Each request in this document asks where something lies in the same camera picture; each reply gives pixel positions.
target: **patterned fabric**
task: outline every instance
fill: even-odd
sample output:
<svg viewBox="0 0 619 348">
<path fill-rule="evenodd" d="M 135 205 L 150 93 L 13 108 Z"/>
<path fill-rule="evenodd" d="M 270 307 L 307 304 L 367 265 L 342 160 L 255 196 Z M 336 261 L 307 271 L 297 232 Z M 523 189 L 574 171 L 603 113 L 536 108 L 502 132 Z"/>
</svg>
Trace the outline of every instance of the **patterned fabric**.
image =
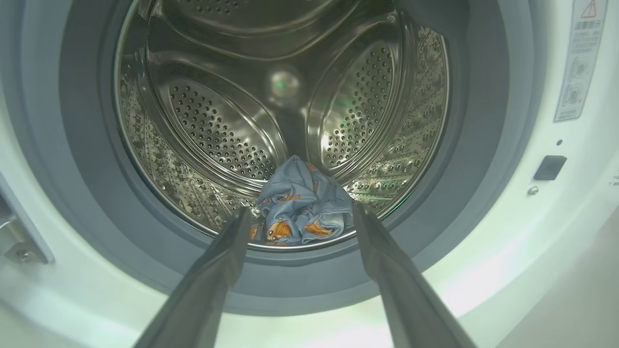
<svg viewBox="0 0 619 348">
<path fill-rule="evenodd" d="M 299 157 L 280 166 L 258 197 L 261 218 L 250 237 L 276 243 L 335 238 L 352 224 L 352 199 Z"/>
</svg>

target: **warning label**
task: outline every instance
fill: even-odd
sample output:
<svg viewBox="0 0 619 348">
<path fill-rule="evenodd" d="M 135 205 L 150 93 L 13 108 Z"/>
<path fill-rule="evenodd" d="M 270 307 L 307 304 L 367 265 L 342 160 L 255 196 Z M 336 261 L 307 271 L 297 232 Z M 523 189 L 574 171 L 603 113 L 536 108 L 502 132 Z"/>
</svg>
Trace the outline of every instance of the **warning label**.
<svg viewBox="0 0 619 348">
<path fill-rule="evenodd" d="M 580 117 L 602 36 L 607 0 L 574 0 L 568 62 L 555 122 Z"/>
</svg>

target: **washing machine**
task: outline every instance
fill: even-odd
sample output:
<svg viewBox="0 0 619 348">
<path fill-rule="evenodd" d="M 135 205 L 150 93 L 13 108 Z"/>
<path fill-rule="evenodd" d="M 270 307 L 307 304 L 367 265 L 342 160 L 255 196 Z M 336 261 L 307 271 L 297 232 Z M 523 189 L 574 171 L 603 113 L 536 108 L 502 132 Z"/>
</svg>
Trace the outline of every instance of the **washing machine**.
<svg viewBox="0 0 619 348">
<path fill-rule="evenodd" d="M 372 207 L 479 347 L 619 205 L 616 1 L 0 7 L 0 297 L 78 346 L 132 346 L 291 155 Z M 392 346 L 354 228 L 251 240 L 217 340 Z"/>
</svg>

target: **stainless steel drum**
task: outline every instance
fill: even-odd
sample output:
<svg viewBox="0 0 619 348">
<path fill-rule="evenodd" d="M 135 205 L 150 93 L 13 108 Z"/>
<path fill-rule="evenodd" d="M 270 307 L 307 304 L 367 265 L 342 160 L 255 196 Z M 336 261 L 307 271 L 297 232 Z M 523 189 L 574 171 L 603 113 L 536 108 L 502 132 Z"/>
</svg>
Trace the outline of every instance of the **stainless steel drum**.
<svg viewBox="0 0 619 348">
<path fill-rule="evenodd" d="M 439 145 L 443 39 L 389 1 L 157 0 L 121 37 L 119 129 L 152 190 L 213 235 L 295 154 L 387 216 Z M 258 244 L 299 250 L 309 245 Z"/>
</svg>

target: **warning triangle symbol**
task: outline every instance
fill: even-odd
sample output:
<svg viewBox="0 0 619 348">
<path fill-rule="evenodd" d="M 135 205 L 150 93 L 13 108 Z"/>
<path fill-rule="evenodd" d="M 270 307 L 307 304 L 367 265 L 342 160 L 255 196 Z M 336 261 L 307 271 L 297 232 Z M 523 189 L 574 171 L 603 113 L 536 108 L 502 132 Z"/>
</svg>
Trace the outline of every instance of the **warning triangle symbol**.
<svg viewBox="0 0 619 348">
<path fill-rule="evenodd" d="M 595 13 L 595 0 L 591 0 L 587 8 L 581 14 L 581 18 L 593 18 L 596 15 L 597 13 Z"/>
</svg>

